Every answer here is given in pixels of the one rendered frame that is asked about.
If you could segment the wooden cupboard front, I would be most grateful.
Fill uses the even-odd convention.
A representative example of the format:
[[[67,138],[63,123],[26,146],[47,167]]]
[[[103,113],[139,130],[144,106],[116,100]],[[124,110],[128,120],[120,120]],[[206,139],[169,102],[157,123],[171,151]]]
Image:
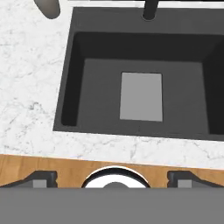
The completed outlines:
[[[167,172],[180,170],[180,167],[118,164],[77,159],[47,157],[25,157],[0,154],[0,186],[27,177],[36,170],[56,171],[59,187],[81,187],[85,178],[94,170],[104,166],[126,166],[142,174],[152,187],[166,187]]]

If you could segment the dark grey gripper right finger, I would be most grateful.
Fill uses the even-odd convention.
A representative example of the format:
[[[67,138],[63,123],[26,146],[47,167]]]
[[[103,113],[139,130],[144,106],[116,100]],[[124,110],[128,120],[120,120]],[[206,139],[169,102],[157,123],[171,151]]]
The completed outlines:
[[[201,179],[194,175],[191,171],[168,171],[167,187],[174,188],[197,188],[197,187],[220,187],[224,185],[215,184],[207,180]]]

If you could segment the grey rounded object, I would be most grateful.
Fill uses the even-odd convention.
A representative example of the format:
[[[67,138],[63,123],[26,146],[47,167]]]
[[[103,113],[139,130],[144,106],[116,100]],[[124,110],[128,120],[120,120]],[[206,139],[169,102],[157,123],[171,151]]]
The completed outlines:
[[[34,3],[48,19],[55,19],[60,15],[59,0],[34,0]]]

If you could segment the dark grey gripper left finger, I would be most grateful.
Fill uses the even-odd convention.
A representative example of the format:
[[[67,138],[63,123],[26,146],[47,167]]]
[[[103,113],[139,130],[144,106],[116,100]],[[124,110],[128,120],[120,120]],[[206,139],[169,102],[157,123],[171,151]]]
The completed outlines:
[[[34,171],[24,179],[3,185],[3,187],[57,188],[56,171]]]

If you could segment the black sink tap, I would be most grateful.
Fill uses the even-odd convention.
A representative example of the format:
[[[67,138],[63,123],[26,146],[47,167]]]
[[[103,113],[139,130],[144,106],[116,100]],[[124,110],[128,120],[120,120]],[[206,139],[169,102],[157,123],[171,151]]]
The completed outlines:
[[[152,20],[157,12],[158,0],[145,0],[143,7],[143,18],[145,20]]]

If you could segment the dark grey kitchen sink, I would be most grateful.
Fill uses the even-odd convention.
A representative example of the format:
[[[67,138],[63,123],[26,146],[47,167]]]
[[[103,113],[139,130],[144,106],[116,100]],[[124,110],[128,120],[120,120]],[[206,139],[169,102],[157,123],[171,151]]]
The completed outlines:
[[[73,9],[56,131],[224,141],[224,9]]]

